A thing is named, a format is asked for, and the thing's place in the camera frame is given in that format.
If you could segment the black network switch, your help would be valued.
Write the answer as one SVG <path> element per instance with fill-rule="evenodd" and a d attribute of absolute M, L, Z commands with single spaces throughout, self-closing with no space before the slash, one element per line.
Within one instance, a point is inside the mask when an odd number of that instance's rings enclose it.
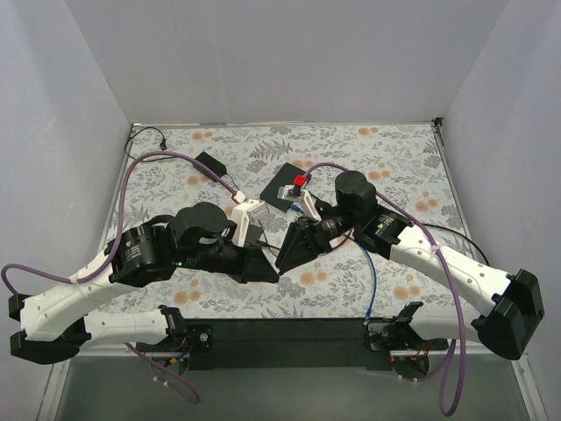
<path fill-rule="evenodd" d="M 259 199 L 273 208 L 287 213 L 292 203 L 278 198 L 279 190 L 287 185 L 292 185 L 295 178 L 303 174 L 304 170 L 290 163 L 283 164 L 278 170 L 274 171 L 273 178 L 259 194 Z"/>

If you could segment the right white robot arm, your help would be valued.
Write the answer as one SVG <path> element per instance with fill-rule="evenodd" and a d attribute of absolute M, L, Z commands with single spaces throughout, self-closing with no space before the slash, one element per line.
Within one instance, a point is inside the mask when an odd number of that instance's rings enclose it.
<path fill-rule="evenodd" d="M 330 253 L 332 240 L 351 232 L 366 251 L 414 269 L 452 293 L 454 316 L 438 316 L 412 303 L 390 319 L 383 335 L 395 336 L 403 345 L 432 339 L 472 341 L 507 360 L 522 357 L 544 317 L 534 274 L 492 268 L 439 244 L 404 211 L 380 204 L 376 188 L 359 171 L 337 176 L 334 206 L 313 200 L 305 188 L 308 180 L 298 175 L 278 189 L 278 198 L 298 203 L 304 212 L 288 227 L 275 262 L 280 273 Z"/>

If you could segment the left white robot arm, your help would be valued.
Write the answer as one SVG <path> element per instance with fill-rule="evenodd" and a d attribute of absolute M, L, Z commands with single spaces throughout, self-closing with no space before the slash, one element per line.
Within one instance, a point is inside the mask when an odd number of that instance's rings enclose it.
<path fill-rule="evenodd" d="M 237 224 L 212 203 L 157 216 L 124 232 L 68 282 L 36 296 L 14 294 L 9 315 L 20 323 L 11 355 L 40 365 L 82 349 L 135 342 L 155 352 L 192 347 L 197 329 L 166 305 L 142 313 L 102 313 L 114 298 L 169 280 L 179 268 L 228 275 L 239 283 L 276 283 L 259 246 L 237 246 Z"/>

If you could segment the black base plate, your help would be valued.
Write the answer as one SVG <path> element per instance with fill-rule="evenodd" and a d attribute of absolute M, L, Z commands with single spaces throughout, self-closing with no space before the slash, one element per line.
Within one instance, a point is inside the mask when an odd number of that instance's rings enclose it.
<path fill-rule="evenodd" d="M 364 367 L 392 369 L 390 353 L 448 348 L 445 339 L 421 339 L 394 318 L 187 319 L 186 331 L 166 344 L 138 342 L 141 352 L 189 352 L 195 370 Z"/>

